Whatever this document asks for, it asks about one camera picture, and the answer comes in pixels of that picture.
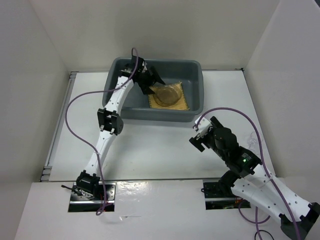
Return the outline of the clear glass oval dish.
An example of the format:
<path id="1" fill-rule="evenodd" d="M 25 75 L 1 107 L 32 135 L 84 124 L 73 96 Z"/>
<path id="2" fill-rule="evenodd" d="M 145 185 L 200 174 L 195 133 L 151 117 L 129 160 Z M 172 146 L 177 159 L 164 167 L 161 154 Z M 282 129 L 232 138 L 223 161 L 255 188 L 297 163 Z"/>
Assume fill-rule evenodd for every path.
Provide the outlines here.
<path id="1" fill-rule="evenodd" d="M 171 106 L 180 100 L 182 94 L 174 87 L 164 87 L 158 90 L 156 96 L 162 106 Z"/>
<path id="2" fill-rule="evenodd" d="M 154 94 L 148 96 L 152 108 L 156 106 L 170 107 L 176 104 L 182 97 L 182 88 L 179 83 L 156 86 L 151 88 Z"/>

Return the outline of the bamboo woven mat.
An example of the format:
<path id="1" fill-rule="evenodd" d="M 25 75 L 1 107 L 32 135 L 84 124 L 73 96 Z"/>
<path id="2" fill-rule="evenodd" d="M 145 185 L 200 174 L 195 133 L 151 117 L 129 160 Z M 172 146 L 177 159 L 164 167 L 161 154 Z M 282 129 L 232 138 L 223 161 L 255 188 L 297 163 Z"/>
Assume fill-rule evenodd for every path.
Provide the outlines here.
<path id="1" fill-rule="evenodd" d="M 178 111 L 188 111 L 190 108 L 188 107 L 188 104 L 187 104 L 187 101 L 186 101 L 186 98 L 185 98 L 185 95 L 184 95 L 184 91 L 183 91 L 183 88 L 182 88 L 182 83 L 181 82 L 178 82 L 178 83 L 174 83 L 174 84 L 180 84 L 181 85 L 181 90 L 182 90 L 182 97 L 181 99 L 174 105 L 172 106 L 167 106 L 167 107 L 161 107 L 161 106 L 156 106 L 156 107 L 151 107 L 150 106 L 150 103 L 149 103 L 149 95 L 148 95 L 148 103 L 149 103 L 149 106 L 150 108 L 153 108 L 153 109 L 164 109 L 164 110 L 178 110 Z"/>

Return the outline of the clear plastic cup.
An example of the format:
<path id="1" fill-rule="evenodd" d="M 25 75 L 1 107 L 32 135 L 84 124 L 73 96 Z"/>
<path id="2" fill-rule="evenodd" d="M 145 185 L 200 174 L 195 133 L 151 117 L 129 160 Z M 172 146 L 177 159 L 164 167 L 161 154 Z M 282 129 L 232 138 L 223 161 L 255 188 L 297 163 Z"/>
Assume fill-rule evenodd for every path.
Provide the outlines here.
<path id="1" fill-rule="evenodd" d="M 258 141 L 257 133 L 255 131 L 252 131 L 251 133 L 246 135 L 246 142 L 249 150 L 251 150 L 254 153 L 259 152 L 260 144 Z"/>

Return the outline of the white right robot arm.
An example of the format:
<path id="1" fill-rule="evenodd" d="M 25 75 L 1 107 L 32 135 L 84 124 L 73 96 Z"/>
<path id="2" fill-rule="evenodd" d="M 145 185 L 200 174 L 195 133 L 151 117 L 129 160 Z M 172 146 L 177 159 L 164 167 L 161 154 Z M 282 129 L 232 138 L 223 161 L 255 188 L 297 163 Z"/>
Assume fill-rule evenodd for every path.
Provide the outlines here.
<path id="1" fill-rule="evenodd" d="M 190 143 L 200 152 L 213 150 L 228 171 L 219 180 L 219 191 L 235 195 L 264 211 L 291 240 L 304 240 L 320 216 L 320 205 L 293 192 L 249 149 L 239 145 L 237 137 L 216 117 L 199 117 L 195 121 L 196 136 Z"/>

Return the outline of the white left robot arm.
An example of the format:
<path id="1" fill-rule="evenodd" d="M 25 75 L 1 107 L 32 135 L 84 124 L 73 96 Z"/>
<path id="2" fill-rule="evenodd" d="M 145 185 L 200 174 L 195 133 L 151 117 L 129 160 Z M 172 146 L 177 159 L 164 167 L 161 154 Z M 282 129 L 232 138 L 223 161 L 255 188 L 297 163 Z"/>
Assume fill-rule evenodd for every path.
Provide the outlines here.
<path id="1" fill-rule="evenodd" d="M 110 94 L 109 100 L 97 111 L 100 133 L 93 154 L 76 180 L 77 188 L 88 200 L 99 198 L 102 194 L 100 189 L 100 181 L 103 178 L 102 162 L 112 142 L 124 128 L 121 110 L 129 91 L 134 84 L 138 84 L 144 95 L 153 94 L 151 86 L 156 83 L 165 84 L 156 69 L 153 66 L 147 67 L 146 61 L 141 57 L 133 55 L 131 62 L 119 70 L 114 91 L 110 89 L 107 91 Z"/>

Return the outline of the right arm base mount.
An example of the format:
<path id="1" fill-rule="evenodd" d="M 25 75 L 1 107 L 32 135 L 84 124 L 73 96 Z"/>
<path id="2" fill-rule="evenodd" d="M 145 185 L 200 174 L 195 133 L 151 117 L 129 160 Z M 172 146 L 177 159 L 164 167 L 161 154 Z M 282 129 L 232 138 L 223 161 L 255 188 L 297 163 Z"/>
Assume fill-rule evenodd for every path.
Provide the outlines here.
<path id="1" fill-rule="evenodd" d="M 250 209 L 251 204 L 232 193 L 223 193 L 219 189 L 218 179 L 203 180 L 201 192 L 204 195 L 206 210 L 230 210 L 240 208 Z"/>

